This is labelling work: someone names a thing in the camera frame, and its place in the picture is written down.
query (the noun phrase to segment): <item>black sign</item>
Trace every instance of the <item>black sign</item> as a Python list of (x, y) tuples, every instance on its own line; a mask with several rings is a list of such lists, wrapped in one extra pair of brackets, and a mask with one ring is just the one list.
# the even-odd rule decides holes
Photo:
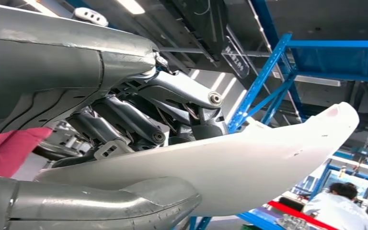
[(229, 36), (226, 36), (222, 56), (240, 78), (243, 79), (249, 75), (249, 64)]

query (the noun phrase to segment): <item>red rope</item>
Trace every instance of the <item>red rope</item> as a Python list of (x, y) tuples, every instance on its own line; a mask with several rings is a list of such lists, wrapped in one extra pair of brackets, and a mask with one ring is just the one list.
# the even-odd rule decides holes
[(334, 227), (331, 227), (327, 224), (324, 224), (310, 216), (307, 216), (305, 215), (304, 213), (301, 213), (301, 212), (298, 212), (297, 210), (295, 209), (292, 209), (288, 206), (285, 206), (279, 202), (276, 202), (276, 201), (270, 201), (267, 203), (268, 205), (271, 205), (272, 207), (275, 207), (277, 208), (278, 210), (282, 211), (282, 212), (285, 212), (289, 215), (292, 215), (292, 216), (295, 216), (295, 217), (298, 217), (298, 218), (301, 218), (301, 219), (304, 219), (305, 221), (307, 221), (308, 223), (311, 223), (311, 224), (314, 224), (318, 227), (321, 227), (321, 228), (325, 228), (325, 229), (328, 229), (328, 230), (338, 230)]

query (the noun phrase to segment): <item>screw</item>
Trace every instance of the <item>screw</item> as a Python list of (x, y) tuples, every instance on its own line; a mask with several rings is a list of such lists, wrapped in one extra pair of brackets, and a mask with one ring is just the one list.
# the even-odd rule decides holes
[(209, 95), (209, 101), (214, 105), (219, 105), (222, 103), (221, 95), (219, 95), (217, 92), (212, 92)]
[(164, 136), (164, 133), (162, 132), (155, 132), (153, 133), (152, 135), (152, 139), (156, 142), (163, 142), (165, 140), (165, 136)]

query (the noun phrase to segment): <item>fluorescent light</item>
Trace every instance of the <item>fluorescent light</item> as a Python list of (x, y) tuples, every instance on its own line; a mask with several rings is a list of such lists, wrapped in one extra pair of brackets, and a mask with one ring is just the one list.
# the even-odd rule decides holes
[(228, 95), (229, 91), (232, 89), (232, 86), (235, 84), (235, 82), (236, 82), (236, 77), (233, 77), (232, 80), (230, 80), (224, 92), (222, 93), (222, 99), (224, 99), (226, 95)]
[(221, 73), (217, 80), (214, 82), (214, 84), (211, 87), (211, 90), (215, 91), (217, 90), (218, 86), (221, 84), (222, 80), (225, 78), (225, 73)]
[[(278, 74), (278, 72), (273, 72), (273, 75), (275, 78), (278, 78), (278, 79), (280, 78), (280, 74)], [(314, 78), (314, 77), (308, 77), (308, 76), (303, 76), (303, 75), (297, 75), (294, 80), (300, 81), (300, 82), (319, 84), (319, 85), (329, 85), (329, 86), (336, 86), (336, 87), (341, 86), (340, 80)]]
[(239, 95), (238, 99), (236, 99), (235, 104), (233, 105), (233, 107), (231, 108), (231, 110), (229, 111), (228, 115), (226, 116), (225, 120), (229, 121), (230, 118), (232, 118), (233, 113), (235, 112), (235, 110), (238, 108), (238, 105), (242, 102), (243, 97), (245, 96), (247, 90), (243, 90), (241, 92), (241, 94)]
[(193, 74), (191, 74), (191, 79), (195, 80), (199, 74), (199, 69), (196, 69)]
[(49, 10), (48, 8), (46, 8), (44, 5), (42, 5), (41, 3), (37, 2), (36, 0), (23, 0), (25, 1), (27, 4), (33, 6), (34, 8), (36, 8), (38, 11), (40, 11), (41, 13), (50, 16), (50, 17), (58, 17), (57, 14), (53, 13), (51, 10)]
[(117, 1), (132, 14), (145, 13), (145, 10), (135, 0), (117, 0)]

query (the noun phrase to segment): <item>white fairing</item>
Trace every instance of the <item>white fairing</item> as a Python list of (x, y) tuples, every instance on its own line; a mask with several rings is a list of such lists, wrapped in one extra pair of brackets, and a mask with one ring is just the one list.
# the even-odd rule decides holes
[(303, 124), (269, 128), (252, 122), (237, 134), (43, 170), (36, 180), (120, 189), (175, 176), (202, 195), (192, 215), (228, 216), (259, 207), (300, 182), (338, 150), (358, 123), (349, 104), (335, 104)]

